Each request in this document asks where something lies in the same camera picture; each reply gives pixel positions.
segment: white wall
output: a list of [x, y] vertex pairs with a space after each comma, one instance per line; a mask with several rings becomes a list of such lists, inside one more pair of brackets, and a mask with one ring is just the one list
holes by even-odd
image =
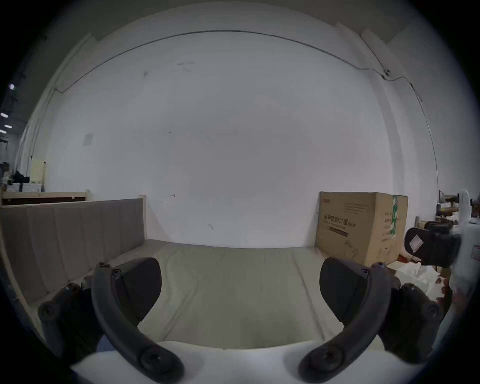
[[440, 190], [457, 194], [466, 188], [471, 197], [478, 196], [480, 110], [460, 65], [440, 36], [420, 18], [388, 46], [422, 99], [435, 145]]
[[[237, 6], [241, 16], [202, 4], [132, 23], [89, 47], [59, 88], [145, 39], [222, 25], [283, 34], [360, 64], [334, 27], [279, 8]], [[146, 194], [149, 236], [160, 240], [312, 245], [320, 191], [394, 192], [368, 76], [274, 37], [191, 35], [135, 49], [56, 93], [39, 143], [43, 132], [50, 138], [35, 157], [47, 162], [48, 191]], [[83, 146], [87, 133], [93, 142]]]

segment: screw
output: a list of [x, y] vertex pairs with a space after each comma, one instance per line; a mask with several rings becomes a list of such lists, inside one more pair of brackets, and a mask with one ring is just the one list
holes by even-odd
[[151, 373], [165, 373], [172, 368], [173, 360], [163, 348], [151, 347], [141, 355], [140, 363]]
[[334, 345], [319, 347], [310, 356], [312, 367], [320, 372], [331, 372], [343, 363], [342, 350]]

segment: cardboard box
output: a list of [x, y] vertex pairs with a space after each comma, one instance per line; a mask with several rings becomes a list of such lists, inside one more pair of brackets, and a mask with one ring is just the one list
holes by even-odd
[[403, 245], [407, 210], [406, 196], [321, 192], [315, 246], [366, 266], [390, 264]]

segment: white paper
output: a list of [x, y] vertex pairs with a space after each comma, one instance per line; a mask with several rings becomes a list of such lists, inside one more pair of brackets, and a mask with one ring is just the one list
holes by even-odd
[[405, 264], [399, 271], [427, 285], [435, 284], [440, 275], [431, 265], [421, 265], [420, 263]]

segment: gray bed sheet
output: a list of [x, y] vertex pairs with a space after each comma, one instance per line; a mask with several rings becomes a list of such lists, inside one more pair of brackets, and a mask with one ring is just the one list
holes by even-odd
[[[317, 248], [238, 249], [146, 240], [110, 264], [138, 257], [156, 258], [162, 271], [160, 297], [138, 325], [155, 342], [267, 348], [328, 341], [343, 329], [320, 293], [324, 257]], [[378, 337], [371, 347], [383, 349]]]

